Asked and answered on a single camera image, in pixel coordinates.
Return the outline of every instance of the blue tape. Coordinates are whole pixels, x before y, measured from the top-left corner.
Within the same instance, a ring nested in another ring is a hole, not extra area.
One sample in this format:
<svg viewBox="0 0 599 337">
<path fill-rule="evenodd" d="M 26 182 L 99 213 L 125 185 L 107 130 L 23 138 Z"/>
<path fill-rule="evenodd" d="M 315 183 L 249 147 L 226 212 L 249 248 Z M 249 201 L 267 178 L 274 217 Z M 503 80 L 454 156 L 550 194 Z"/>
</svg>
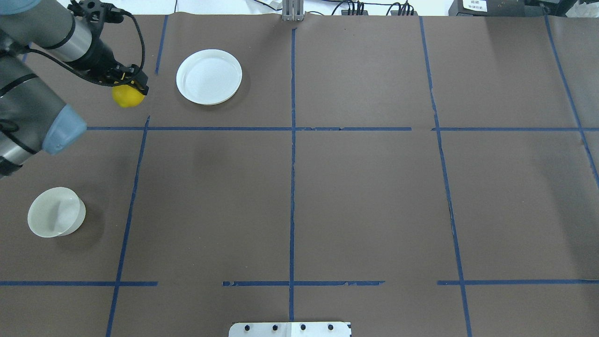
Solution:
<svg viewBox="0 0 599 337">
<path fill-rule="evenodd" d="M 114 287 L 114 281 L 0 281 L 0 287 Z M 121 287 L 157 287 L 155 281 L 121 282 Z"/>
<path fill-rule="evenodd" d="M 114 281 L 0 281 L 0 286 L 15 287 L 114 287 Z"/>
<path fill-rule="evenodd" d="M 404 127 L 303 127 L 297 131 L 411 131 L 412 128 Z"/>
<path fill-rule="evenodd" d="M 578 131 L 578 128 L 439 128 L 440 131 L 541 131 L 541 132 L 561 132 Z"/>
<path fill-rule="evenodd" d="M 119 287 L 157 287 L 156 281 L 121 281 Z"/>
<path fill-rule="evenodd" d="M 298 287 L 376 287 L 385 283 L 384 281 L 294 281 Z M 225 281 L 223 287 L 287 287 L 289 281 Z"/>
<path fill-rule="evenodd" d="M 295 30 L 291 30 L 291 211 L 289 216 L 289 321 L 294 321 L 295 280 Z"/>
<path fill-rule="evenodd" d="M 435 97 L 432 94 L 432 74 L 431 65 L 428 59 L 428 48 L 426 47 L 426 36 L 424 32 L 424 21 L 422 16 L 418 17 L 420 20 L 420 34 L 422 35 L 422 48 L 424 49 L 424 61 L 426 63 L 426 75 L 428 77 L 428 89 L 431 94 L 432 110 L 435 117 L 435 128 L 437 130 L 437 143 L 439 146 L 439 156 L 441 158 L 441 168 L 443 169 L 443 180 L 445 182 L 445 193 L 447 195 L 447 203 L 449 205 L 449 215 L 451 219 L 451 228 L 453 233 L 453 250 L 455 251 L 455 260 L 458 265 L 458 277 L 461 282 L 460 289 L 462 293 L 462 306 L 464 308 L 464 319 L 466 323 L 466 333 L 468 337 L 472 337 L 472 328 L 470 325 L 470 310 L 468 309 L 468 299 L 466 298 L 466 286 L 464 285 L 464 272 L 462 269 L 462 258 L 459 252 L 458 243 L 458 232 L 455 227 L 455 217 L 453 214 L 453 203 L 451 199 L 451 191 L 449 189 L 449 178 L 447 177 L 447 167 L 445 165 L 445 154 L 443 153 L 443 144 L 441 141 L 441 131 L 439 125 L 439 116 L 437 114 L 437 104 L 435 103 Z"/>
<path fill-rule="evenodd" d="M 116 303 L 119 297 L 120 278 L 123 274 L 123 264 L 125 262 L 125 252 L 127 251 L 127 241 L 129 240 L 129 230 L 131 228 L 131 219 L 133 217 L 133 206 L 135 204 L 135 196 L 137 195 L 137 185 L 140 179 L 140 168 L 141 160 L 144 157 L 144 150 L 146 148 L 146 137 L 148 134 L 148 125 L 150 123 L 150 116 L 146 119 L 144 126 L 144 134 L 141 138 L 140 155 L 137 159 L 137 168 L 135 170 L 135 179 L 133 180 L 133 190 L 131 192 L 131 202 L 129 203 L 129 213 L 127 215 L 127 224 L 125 225 L 125 234 L 123 235 L 123 245 L 120 250 L 119 268 L 116 273 L 116 281 L 114 283 L 113 301 L 110 306 L 110 315 L 108 316 L 108 325 L 106 328 L 106 337 L 110 337 L 112 333 L 112 324 L 114 321 L 114 312 L 116 310 Z"/>
<path fill-rule="evenodd" d="M 143 127 L 87 127 L 88 131 L 141 131 Z"/>
<path fill-rule="evenodd" d="M 595 161 L 593 160 L 593 156 L 591 154 L 591 150 L 589 148 L 589 144 L 586 141 L 585 132 L 582 128 L 582 124 L 580 123 L 580 117 L 578 116 L 578 111 L 576 110 L 576 105 L 574 104 L 574 99 L 572 99 L 572 93 L 570 92 L 570 87 L 568 86 L 568 81 L 565 79 L 564 70 L 562 69 L 561 62 L 559 61 L 559 56 L 557 49 L 555 48 L 555 43 L 553 42 L 553 34 L 551 33 L 551 25 L 549 24 L 549 17 L 545 14 L 545 26 L 547 27 L 547 35 L 549 36 L 549 42 L 551 43 L 551 50 L 553 50 L 553 56 L 555 57 L 555 62 L 558 65 L 559 76 L 562 79 L 564 84 L 565 93 L 568 96 L 568 101 L 570 102 L 570 107 L 572 108 L 572 113 L 574 114 L 574 119 L 576 120 L 576 125 L 578 126 L 578 130 L 580 131 L 580 137 L 582 138 L 582 143 L 585 145 L 586 157 L 589 159 L 591 163 L 591 171 L 593 173 L 593 177 L 595 177 L 595 183 L 597 184 L 597 188 L 599 188 L 599 175 L 597 174 L 597 168 L 595 166 Z"/>
<path fill-rule="evenodd" d="M 87 127 L 88 131 L 141 131 L 143 127 Z M 289 127 L 149 127 L 150 131 L 292 131 Z M 412 131 L 410 127 L 301 127 L 295 131 Z"/>
<path fill-rule="evenodd" d="M 344 285 L 358 287 L 376 287 L 384 281 L 295 281 L 295 285 L 308 287 L 341 287 Z"/>
<path fill-rule="evenodd" d="M 465 285 L 518 285 L 518 284 L 597 284 L 599 279 L 473 279 Z M 461 281 L 437 281 L 437 285 L 461 285 Z"/>
<path fill-rule="evenodd" d="M 288 287 L 289 281 L 225 281 L 223 287 Z"/>
<path fill-rule="evenodd" d="M 291 131 L 286 127 L 150 127 L 152 131 Z"/>
<path fill-rule="evenodd" d="M 154 69 L 154 73 L 158 75 L 158 70 L 160 70 L 160 60 L 162 59 L 162 48 L 164 47 L 164 38 L 167 35 L 167 23 L 168 23 L 168 15 L 164 16 L 164 23 L 162 24 L 162 35 L 160 36 L 160 46 L 158 47 L 158 57 L 156 57 L 156 69 Z"/>
</svg>

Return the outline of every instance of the white sticker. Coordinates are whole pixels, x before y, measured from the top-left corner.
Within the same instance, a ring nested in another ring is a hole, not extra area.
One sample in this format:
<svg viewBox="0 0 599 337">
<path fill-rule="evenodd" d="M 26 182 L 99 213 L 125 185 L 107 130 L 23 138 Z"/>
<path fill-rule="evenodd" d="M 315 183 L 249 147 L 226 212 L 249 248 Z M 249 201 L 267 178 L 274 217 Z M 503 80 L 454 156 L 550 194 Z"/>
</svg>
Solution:
<svg viewBox="0 0 599 337">
<path fill-rule="evenodd" d="M 471 11 L 486 12 L 486 0 L 463 0 L 464 8 Z"/>
</svg>

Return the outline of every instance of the white plate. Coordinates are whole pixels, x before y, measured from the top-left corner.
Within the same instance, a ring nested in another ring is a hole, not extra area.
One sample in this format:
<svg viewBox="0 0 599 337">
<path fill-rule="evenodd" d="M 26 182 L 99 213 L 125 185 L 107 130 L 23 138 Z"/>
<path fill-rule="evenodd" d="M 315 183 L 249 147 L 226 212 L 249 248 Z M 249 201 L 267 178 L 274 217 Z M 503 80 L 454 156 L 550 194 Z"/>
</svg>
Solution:
<svg viewBox="0 0 599 337">
<path fill-rule="evenodd" d="M 177 88 L 191 102 L 211 106 L 235 94 L 241 65 L 223 50 L 205 49 L 189 55 L 177 71 Z"/>
</svg>

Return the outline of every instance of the black cable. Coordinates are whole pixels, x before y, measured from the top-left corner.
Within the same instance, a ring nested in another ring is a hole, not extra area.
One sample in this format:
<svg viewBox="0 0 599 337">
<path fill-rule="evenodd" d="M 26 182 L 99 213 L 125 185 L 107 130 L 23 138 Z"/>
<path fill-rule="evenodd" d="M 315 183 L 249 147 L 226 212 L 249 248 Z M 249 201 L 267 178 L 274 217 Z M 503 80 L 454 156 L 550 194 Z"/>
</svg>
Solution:
<svg viewBox="0 0 599 337">
<path fill-rule="evenodd" d="M 326 1 L 326 2 L 345 2 L 342 0 L 322 0 L 322 1 Z M 391 4 L 374 4 L 372 2 L 363 2 L 363 4 L 365 5 L 378 5 L 378 6 L 390 6 Z"/>
<path fill-rule="evenodd" d="M 410 7 L 412 8 L 412 10 L 414 10 L 414 7 L 412 7 L 412 5 L 410 5 L 408 0 L 406 0 L 406 2 L 403 4 L 403 6 L 401 6 L 400 11 L 397 12 L 397 15 L 408 16 L 409 12 L 410 12 Z"/>
<path fill-rule="evenodd" d="M 120 82 L 117 82 L 117 83 L 100 82 L 100 81 L 97 81 L 97 80 L 94 80 L 94 79 L 90 79 L 90 78 L 86 77 L 85 75 L 80 74 L 78 71 L 70 68 L 69 66 L 67 66 L 66 64 L 64 64 L 63 62 L 61 62 L 60 60 L 54 58 L 52 55 L 44 53 L 41 50 L 32 49 L 30 47 L 26 47 L 25 49 L 27 50 L 28 53 L 35 53 L 35 54 L 39 54 L 39 55 L 47 57 L 48 59 L 50 59 L 54 63 L 60 65 L 62 68 L 64 68 L 64 69 L 70 71 L 71 73 L 75 74 L 80 79 L 86 80 L 86 81 L 88 81 L 90 83 L 93 83 L 93 84 L 96 84 L 96 85 L 100 85 L 100 86 L 120 86 L 120 85 L 128 84 L 128 83 L 132 82 L 133 80 L 135 80 L 135 78 L 137 78 L 137 76 L 139 75 L 140 71 L 144 68 L 144 64 L 146 63 L 146 45 L 144 44 L 144 38 L 141 36 L 140 26 L 137 23 L 137 20 L 135 19 L 135 17 L 133 16 L 133 14 L 131 14 L 131 13 L 127 12 L 127 11 L 123 11 L 123 15 L 128 16 L 128 17 L 130 17 L 133 20 L 133 23 L 135 24 L 135 28 L 137 30 L 137 35 L 139 35 L 139 37 L 140 37 L 140 44 L 141 44 L 141 64 L 140 64 L 140 67 L 133 73 L 133 75 L 129 79 L 121 80 Z"/>
<path fill-rule="evenodd" d="M 389 15 L 389 13 L 391 13 L 391 8 L 393 8 L 393 6 L 395 6 L 395 5 L 399 6 L 398 10 L 401 10 L 401 4 L 399 2 L 396 2 L 396 3 L 392 4 L 391 6 L 389 6 L 389 9 L 387 10 L 387 14 L 385 14 L 385 16 L 387 16 L 387 15 Z"/>
<path fill-rule="evenodd" d="M 336 12 L 336 11 L 337 11 L 337 9 L 339 8 L 339 6 L 341 6 L 341 5 L 342 5 L 342 4 L 344 4 L 344 3 L 347 3 L 347 11 L 349 12 L 349 8 L 350 8 L 350 6 L 349 6 L 349 3 L 350 3 L 350 2 L 353 4 L 353 1 L 350 1 L 350 0 L 343 0 L 343 1 L 340 1 L 340 2 L 337 4 L 337 6 L 335 6 L 335 9 L 333 9 L 333 13 L 331 13 L 331 15 L 335 15 L 335 12 Z"/>
<path fill-rule="evenodd" d="M 262 2 L 262 1 L 259 1 L 259 0 L 254 0 L 254 1 L 257 2 L 257 3 L 259 3 L 259 4 L 265 5 L 266 7 L 272 9 L 273 11 L 282 11 L 283 10 L 282 8 L 278 10 L 278 9 L 274 8 L 273 6 L 271 6 L 269 4 L 266 4 L 266 3 Z"/>
<path fill-rule="evenodd" d="M 19 126 L 15 122 L 0 118 L 0 132 L 15 133 L 18 130 Z"/>
</svg>

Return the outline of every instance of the lemon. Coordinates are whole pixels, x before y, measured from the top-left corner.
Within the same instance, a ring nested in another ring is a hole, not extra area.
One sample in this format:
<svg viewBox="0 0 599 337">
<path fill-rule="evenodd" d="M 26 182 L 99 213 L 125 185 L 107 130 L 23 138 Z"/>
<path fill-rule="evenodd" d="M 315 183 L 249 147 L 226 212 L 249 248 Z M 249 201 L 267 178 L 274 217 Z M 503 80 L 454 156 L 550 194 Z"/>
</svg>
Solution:
<svg viewBox="0 0 599 337">
<path fill-rule="evenodd" d="M 137 106 L 144 97 L 141 92 L 128 85 L 113 86 L 113 100 L 123 108 Z"/>
</svg>

